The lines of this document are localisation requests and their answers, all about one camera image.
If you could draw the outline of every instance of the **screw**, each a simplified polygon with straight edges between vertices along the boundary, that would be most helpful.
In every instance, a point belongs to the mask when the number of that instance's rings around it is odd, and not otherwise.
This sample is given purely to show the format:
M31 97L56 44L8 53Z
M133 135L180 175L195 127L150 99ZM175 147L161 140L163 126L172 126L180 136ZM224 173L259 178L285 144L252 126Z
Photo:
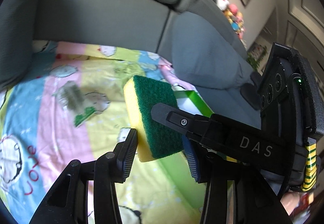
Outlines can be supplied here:
M79 164L78 160L72 160L71 163L70 163L70 165L73 166L73 167L77 166L78 164Z
M108 152L106 153L106 158L110 159L110 158L114 158L115 157L115 153L114 152Z
M186 119L182 119L182 120L181 120L181 124L182 124L182 125L186 125L186 124L187 124L187 120L186 120Z

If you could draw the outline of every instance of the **sponge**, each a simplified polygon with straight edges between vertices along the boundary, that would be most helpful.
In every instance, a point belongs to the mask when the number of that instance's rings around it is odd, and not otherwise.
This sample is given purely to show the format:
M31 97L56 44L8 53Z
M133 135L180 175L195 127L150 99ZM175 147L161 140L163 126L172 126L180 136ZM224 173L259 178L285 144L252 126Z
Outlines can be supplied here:
M151 118L151 109L159 102L178 107L170 84L134 76L124 86L124 96L131 127L137 130L137 153L141 162L183 150L181 134Z

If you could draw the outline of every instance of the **gray sofa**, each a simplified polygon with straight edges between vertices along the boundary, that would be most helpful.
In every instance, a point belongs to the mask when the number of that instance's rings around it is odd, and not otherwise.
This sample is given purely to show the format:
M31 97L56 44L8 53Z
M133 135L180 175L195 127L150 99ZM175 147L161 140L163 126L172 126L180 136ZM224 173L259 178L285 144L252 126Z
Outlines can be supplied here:
M33 39L158 53L215 113L260 127L240 94L246 50L215 0L38 0Z

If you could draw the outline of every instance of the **beige wall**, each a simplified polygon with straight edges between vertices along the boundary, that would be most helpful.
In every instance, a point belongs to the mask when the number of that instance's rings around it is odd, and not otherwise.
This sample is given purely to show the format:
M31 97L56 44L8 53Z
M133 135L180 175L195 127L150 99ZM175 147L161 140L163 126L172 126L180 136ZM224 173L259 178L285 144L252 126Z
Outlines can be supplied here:
M240 0L229 0L230 3L237 5L244 17L244 40L249 48L254 40L261 32L263 26L267 22L273 9L275 8L275 0L251 0L247 7L244 7Z

